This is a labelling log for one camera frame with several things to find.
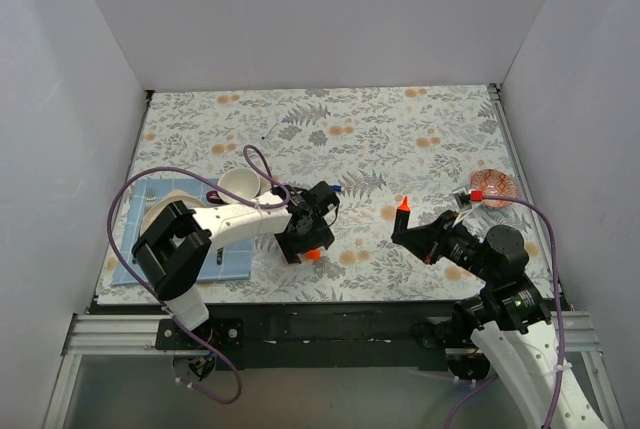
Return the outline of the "orange highlighter cap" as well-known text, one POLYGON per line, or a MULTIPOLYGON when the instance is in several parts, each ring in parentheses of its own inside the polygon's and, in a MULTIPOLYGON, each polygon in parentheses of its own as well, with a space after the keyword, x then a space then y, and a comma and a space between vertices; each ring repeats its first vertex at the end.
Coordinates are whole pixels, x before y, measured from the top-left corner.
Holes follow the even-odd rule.
POLYGON ((314 249, 306 253, 306 257, 309 260, 318 260, 322 256, 321 251, 319 249, 314 249))

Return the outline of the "black orange highlighter marker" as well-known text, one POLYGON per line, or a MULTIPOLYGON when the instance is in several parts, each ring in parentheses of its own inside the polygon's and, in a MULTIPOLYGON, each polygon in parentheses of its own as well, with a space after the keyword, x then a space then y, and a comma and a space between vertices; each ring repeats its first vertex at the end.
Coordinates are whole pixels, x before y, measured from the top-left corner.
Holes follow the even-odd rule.
POLYGON ((408 197, 404 196, 401 204, 396 208, 393 232, 404 231, 408 228, 411 209, 408 197))

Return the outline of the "thin white pen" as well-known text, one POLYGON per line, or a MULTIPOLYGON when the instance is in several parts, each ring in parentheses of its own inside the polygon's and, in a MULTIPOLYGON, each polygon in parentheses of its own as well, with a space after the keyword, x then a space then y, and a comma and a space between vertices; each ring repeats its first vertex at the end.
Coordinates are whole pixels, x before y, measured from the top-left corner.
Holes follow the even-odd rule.
POLYGON ((269 137, 269 135, 274 131, 274 129, 279 125, 279 122, 275 122, 262 136, 261 140, 265 140, 269 137))

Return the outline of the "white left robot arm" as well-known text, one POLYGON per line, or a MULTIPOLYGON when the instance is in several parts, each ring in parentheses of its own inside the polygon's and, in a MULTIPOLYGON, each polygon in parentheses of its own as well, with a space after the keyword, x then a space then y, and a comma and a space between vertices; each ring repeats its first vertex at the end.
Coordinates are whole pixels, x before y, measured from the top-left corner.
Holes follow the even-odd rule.
POLYGON ((228 245, 273 235, 289 264, 312 250, 329 248, 334 235, 325 217, 339 210, 337 192, 321 181, 309 190, 276 187, 247 205, 189 208, 169 203, 141 233, 132 258, 154 295, 177 320, 178 336, 193 349, 213 335, 209 311, 196 288, 205 260, 228 245))

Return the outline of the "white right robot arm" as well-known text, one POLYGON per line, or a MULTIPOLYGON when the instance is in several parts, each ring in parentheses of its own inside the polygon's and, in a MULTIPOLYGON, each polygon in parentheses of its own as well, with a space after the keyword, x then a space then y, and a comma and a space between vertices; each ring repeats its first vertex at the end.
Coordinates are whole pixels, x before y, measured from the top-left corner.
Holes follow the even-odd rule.
POLYGON ((497 225, 478 239, 453 211, 419 227, 409 216, 397 209, 393 243, 426 264, 446 258, 483 281, 478 295, 455 303, 449 326, 460 344, 485 355, 526 427, 604 427, 566 360, 560 320, 525 273, 521 233, 497 225))

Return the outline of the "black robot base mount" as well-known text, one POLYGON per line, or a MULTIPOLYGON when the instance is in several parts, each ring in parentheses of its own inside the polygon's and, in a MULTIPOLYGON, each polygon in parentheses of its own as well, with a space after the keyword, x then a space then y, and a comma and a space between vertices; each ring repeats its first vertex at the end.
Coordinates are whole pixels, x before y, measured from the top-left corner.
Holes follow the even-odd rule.
POLYGON ((404 367, 481 381, 488 359, 450 327, 450 302, 216 304, 189 337, 160 320, 158 350, 209 346, 239 369, 404 367))

